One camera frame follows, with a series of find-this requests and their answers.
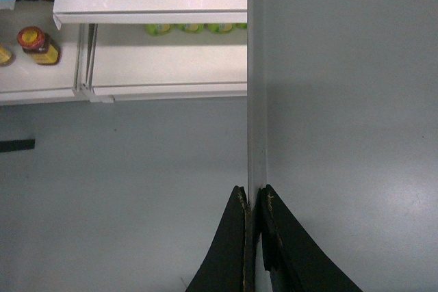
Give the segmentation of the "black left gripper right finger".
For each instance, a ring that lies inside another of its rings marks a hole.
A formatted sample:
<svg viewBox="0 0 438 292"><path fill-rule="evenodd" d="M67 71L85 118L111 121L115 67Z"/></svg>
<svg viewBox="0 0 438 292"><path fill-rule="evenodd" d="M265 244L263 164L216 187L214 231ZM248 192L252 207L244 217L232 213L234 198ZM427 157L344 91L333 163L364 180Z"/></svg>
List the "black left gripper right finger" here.
<svg viewBox="0 0 438 292"><path fill-rule="evenodd" d="M271 185L259 190L263 266L273 291L360 291L322 251Z"/></svg>

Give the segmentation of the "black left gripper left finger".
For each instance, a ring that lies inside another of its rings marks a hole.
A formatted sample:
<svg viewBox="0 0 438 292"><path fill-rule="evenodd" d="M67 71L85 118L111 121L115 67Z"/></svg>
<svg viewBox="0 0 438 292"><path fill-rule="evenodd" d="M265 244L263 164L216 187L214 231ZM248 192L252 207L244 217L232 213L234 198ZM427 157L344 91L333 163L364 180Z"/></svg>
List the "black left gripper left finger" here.
<svg viewBox="0 0 438 292"><path fill-rule="evenodd" d="M187 291L254 291L252 220L243 187L235 186Z"/></svg>

